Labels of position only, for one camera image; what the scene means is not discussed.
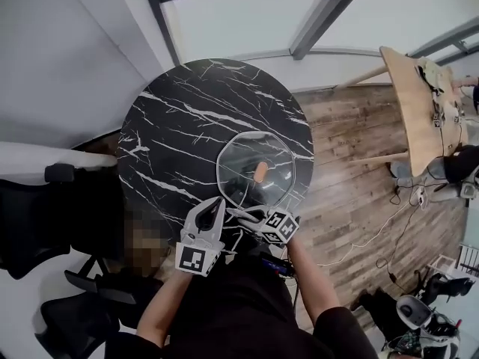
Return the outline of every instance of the black shirt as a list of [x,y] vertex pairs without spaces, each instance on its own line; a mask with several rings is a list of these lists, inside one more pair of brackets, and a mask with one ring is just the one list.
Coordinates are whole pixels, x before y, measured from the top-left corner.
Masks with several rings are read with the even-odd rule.
[[107,340],[105,358],[377,356],[356,318],[344,307],[322,313],[312,335],[300,330],[284,281],[250,257],[215,268],[208,278],[193,278],[165,348],[118,333]]

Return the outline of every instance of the round table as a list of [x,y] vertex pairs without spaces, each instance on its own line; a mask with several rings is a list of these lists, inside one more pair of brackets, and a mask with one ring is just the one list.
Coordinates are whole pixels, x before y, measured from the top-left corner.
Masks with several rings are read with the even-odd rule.
[[280,207],[294,212],[313,172],[311,130],[293,95],[240,61],[205,59],[175,67],[140,93],[126,116],[118,170],[129,206],[159,213],[164,236],[179,236],[186,214],[220,195],[216,159],[242,132],[271,132],[291,150],[296,181]]

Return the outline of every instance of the wooden floor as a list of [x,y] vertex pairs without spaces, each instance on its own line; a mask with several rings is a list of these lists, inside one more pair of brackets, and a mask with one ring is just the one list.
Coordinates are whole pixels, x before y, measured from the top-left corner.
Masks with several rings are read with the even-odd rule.
[[[384,164],[352,165],[348,161],[402,152],[406,134],[394,91],[387,85],[301,93],[295,98],[311,125],[315,155],[310,190],[299,210],[299,232],[317,263],[334,263],[344,257],[351,243],[363,245],[372,238],[408,203],[411,191],[403,188],[400,205],[394,205],[389,200],[395,180]],[[393,296],[401,294],[386,268],[378,269],[376,261],[391,256],[414,209],[408,205],[368,246],[355,248],[341,263],[323,267],[343,305],[349,305],[364,288],[381,286]],[[418,209],[389,266],[397,282],[409,291],[415,286],[415,269],[423,269],[438,254],[456,257],[465,221],[463,200],[430,203],[424,211]],[[355,314],[363,327],[371,326],[362,308]],[[296,315],[301,328],[312,329],[301,301]]]

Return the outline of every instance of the black pants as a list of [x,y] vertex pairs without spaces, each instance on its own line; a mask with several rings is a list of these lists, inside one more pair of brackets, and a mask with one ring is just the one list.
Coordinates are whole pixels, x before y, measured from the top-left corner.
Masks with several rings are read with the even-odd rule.
[[387,342],[402,337],[409,330],[397,315],[396,301],[381,289],[374,295],[362,295],[359,303],[369,312]]

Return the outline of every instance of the person's left arm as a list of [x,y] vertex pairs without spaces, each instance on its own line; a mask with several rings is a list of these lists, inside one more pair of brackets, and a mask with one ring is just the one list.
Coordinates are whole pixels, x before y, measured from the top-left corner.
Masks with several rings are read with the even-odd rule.
[[193,274],[174,270],[143,312],[136,335],[162,348]]

